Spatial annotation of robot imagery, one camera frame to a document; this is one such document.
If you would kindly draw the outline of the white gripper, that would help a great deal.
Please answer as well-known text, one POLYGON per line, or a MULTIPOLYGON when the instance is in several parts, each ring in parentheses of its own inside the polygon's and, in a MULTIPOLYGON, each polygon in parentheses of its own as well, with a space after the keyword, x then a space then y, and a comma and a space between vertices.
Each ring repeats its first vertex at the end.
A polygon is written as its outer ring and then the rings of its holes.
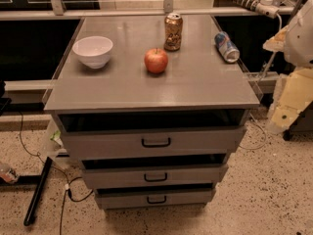
POLYGON ((276 82, 274 102, 270 106, 266 128, 273 134, 283 133, 313 102, 313 69, 296 68, 276 82))

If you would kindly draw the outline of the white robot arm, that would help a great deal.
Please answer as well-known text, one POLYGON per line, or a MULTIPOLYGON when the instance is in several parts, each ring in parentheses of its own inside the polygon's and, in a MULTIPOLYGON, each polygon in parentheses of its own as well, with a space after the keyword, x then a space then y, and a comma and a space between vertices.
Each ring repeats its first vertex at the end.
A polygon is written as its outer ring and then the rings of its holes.
POLYGON ((285 60, 295 66, 293 72, 276 81, 268 114, 267 129, 279 134, 289 129, 313 102, 313 0, 307 0, 263 48, 283 52, 285 60))

